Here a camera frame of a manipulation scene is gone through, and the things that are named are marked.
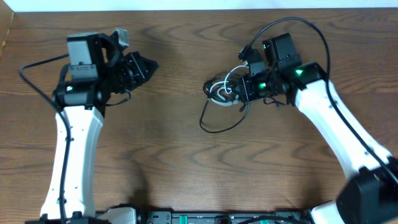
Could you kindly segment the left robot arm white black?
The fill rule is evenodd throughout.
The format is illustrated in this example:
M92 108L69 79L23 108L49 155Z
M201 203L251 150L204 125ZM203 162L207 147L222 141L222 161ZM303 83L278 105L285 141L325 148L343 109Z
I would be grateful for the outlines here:
M105 109L113 93L130 95L149 81L157 62L139 52L124 54L129 34L88 32L69 35L70 62L63 66L52 101L56 114L57 146L50 188L41 218L93 217L93 180L98 138Z

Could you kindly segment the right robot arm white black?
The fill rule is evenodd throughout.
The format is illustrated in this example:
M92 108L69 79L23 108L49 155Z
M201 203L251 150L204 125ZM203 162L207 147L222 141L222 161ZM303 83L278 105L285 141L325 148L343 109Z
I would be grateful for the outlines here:
M397 159L358 122L316 62L303 64L290 34L245 46L249 69L233 87L243 103L284 95L318 129L348 183L336 200L309 211L312 223L384 223L397 218Z

